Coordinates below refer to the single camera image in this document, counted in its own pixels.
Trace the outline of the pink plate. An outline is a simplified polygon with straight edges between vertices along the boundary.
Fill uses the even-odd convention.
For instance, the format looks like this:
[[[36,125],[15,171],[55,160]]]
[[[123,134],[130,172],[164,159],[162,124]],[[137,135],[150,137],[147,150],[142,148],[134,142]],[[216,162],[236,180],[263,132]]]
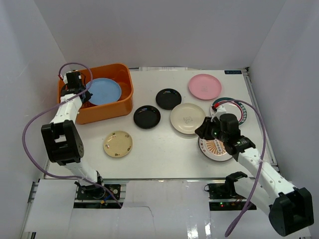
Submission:
[[[209,74],[198,74],[193,76],[188,82],[190,93],[200,100],[213,100],[222,91],[220,81]]]

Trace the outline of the small yellow floral plate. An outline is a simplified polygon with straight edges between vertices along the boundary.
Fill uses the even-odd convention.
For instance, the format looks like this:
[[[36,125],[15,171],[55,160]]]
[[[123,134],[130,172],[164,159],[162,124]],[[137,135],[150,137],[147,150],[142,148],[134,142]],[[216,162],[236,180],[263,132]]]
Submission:
[[[126,156],[133,147],[133,139],[129,133],[122,130],[117,130],[105,138],[103,142],[104,152],[113,158]]]

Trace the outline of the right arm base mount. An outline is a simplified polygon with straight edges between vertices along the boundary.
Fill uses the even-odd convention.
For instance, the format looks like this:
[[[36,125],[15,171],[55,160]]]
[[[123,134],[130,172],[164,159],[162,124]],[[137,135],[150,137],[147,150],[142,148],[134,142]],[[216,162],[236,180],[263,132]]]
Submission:
[[[203,189],[209,195],[210,211],[240,211],[246,203],[242,196],[231,196],[222,183],[206,184]]]

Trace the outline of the black plate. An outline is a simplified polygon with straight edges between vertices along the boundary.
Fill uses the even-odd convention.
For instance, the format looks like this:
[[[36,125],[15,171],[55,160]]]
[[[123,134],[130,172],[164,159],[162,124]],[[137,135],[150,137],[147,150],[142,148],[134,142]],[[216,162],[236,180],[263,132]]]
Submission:
[[[145,105],[136,109],[133,119],[139,128],[151,129],[158,125],[161,115],[156,107]]]
[[[171,88],[160,90],[156,95],[157,105],[164,110],[172,110],[177,105],[181,104],[181,94]]]

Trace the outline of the blue plate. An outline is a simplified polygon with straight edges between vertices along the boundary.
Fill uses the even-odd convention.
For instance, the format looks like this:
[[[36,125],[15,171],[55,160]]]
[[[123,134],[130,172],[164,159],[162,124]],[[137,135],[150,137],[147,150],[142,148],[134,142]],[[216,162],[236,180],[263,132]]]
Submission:
[[[93,83],[86,84],[89,86],[88,92],[92,94],[89,102],[96,106],[117,102],[122,95],[120,85],[109,78],[96,78]]]

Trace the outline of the black plate rear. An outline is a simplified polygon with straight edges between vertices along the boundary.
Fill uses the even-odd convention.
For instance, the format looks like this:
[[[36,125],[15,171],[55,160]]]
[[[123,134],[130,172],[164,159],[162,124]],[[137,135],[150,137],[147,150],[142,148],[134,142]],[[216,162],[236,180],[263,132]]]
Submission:
[[[181,104],[181,94],[171,88],[160,90],[156,95],[157,105],[164,110],[172,110],[177,105]]]

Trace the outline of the white papers at back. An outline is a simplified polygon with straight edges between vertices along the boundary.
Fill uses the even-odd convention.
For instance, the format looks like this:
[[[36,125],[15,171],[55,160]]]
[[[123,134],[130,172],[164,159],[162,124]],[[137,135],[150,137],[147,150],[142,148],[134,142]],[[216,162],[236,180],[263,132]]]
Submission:
[[[139,71],[187,71],[187,67],[139,67]]]

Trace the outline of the white green rimmed plate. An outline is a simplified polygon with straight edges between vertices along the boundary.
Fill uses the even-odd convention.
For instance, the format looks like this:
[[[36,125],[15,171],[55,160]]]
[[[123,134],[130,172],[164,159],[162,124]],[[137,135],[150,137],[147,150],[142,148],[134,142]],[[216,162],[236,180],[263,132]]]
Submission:
[[[213,116],[215,114],[215,111],[212,109],[212,107],[215,104],[217,104],[219,102],[230,101],[230,100],[233,100],[233,98],[221,97],[221,98],[216,99],[212,103],[211,108],[210,108],[211,116]],[[240,103],[240,102],[235,102],[235,103],[227,102],[227,103],[223,104],[223,106],[225,107],[225,110],[228,114],[234,114],[237,117],[239,125],[242,125],[246,121],[247,110],[242,103]]]

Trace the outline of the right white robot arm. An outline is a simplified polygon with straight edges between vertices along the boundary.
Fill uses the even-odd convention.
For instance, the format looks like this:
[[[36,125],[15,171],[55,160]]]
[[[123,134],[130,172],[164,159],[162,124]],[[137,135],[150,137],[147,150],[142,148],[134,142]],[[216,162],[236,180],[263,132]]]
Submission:
[[[268,216],[273,229],[283,237],[314,224],[311,193],[294,186],[261,159],[255,144],[241,135],[235,115],[205,117],[195,133],[201,139],[221,141],[226,152],[255,177],[257,186],[250,196],[254,181],[243,172],[228,175],[225,181],[228,197],[235,199],[241,195],[250,200]]]

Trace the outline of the orange sunburst patterned plate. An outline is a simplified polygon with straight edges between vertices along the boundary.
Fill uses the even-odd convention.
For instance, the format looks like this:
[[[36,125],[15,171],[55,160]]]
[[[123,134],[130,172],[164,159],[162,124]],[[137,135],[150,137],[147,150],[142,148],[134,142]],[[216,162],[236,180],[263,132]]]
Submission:
[[[204,156],[213,161],[226,162],[233,158],[226,152],[223,143],[217,139],[205,140],[198,138],[198,146]]]

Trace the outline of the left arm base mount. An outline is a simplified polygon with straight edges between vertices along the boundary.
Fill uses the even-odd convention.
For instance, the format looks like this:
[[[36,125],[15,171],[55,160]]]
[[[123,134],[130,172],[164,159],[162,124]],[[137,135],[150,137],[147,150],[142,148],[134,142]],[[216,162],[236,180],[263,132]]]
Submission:
[[[85,187],[81,187],[78,182],[75,182],[75,184],[77,185],[73,205],[75,209],[120,209],[123,205],[123,202],[118,204],[114,200],[116,198],[116,200],[120,201],[120,184],[106,184],[105,187],[109,192],[93,185],[89,186],[89,190],[85,190]]]

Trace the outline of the black plate front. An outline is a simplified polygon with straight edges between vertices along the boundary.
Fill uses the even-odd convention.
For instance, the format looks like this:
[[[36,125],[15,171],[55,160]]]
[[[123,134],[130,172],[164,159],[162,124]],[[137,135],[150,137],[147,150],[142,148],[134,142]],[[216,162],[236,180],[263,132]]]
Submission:
[[[156,107],[145,105],[136,109],[133,119],[139,128],[151,129],[158,125],[161,115]]]

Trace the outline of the cream plate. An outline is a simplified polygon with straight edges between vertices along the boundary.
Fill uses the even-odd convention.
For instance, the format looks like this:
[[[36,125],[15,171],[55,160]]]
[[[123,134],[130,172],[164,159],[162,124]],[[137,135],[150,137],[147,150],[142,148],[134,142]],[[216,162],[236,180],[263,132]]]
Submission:
[[[170,122],[180,133],[195,134],[195,130],[202,125],[205,117],[206,114],[201,107],[185,103],[173,108],[170,114]]]

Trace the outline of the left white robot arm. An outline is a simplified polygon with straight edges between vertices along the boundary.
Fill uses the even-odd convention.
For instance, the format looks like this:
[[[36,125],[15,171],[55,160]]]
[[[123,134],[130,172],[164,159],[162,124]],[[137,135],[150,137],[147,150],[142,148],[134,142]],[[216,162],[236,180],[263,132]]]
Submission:
[[[66,73],[63,82],[65,85],[61,89],[60,101],[64,104],[58,107],[53,120],[41,127],[48,158],[50,162],[67,168],[74,176],[79,176],[79,186],[88,191],[93,198],[99,199],[105,194],[103,179],[98,171],[82,159],[84,145],[75,126],[82,104],[87,102],[92,94],[85,92],[76,96],[86,89],[78,71]]]

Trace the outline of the orange plastic bin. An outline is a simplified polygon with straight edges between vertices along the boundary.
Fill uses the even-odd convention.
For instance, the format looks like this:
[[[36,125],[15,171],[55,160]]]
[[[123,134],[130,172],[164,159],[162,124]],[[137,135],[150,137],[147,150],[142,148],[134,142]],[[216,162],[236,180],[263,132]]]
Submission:
[[[120,63],[100,66],[79,71],[82,76],[82,83],[86,87],[87,83],[93,83],[96,78],[109,78],[117,82],[121,89],[122,95],[117,102],[96,106],[90,102],[82,104],[75,123],[85,124],[110,118],[128,115],[133,108],[133,84],[128,68]],[[58,83],[58,107],[64,102],[60,101],[60,93],[65,83],[59,80]]]

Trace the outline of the blue table label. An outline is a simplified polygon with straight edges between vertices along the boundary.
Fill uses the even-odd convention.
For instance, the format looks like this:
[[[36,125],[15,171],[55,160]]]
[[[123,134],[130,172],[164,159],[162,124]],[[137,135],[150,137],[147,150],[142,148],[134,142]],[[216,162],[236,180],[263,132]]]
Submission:
[[[242,71],[241,70],[225,70],[224,73],[226,75],[241,75]]]

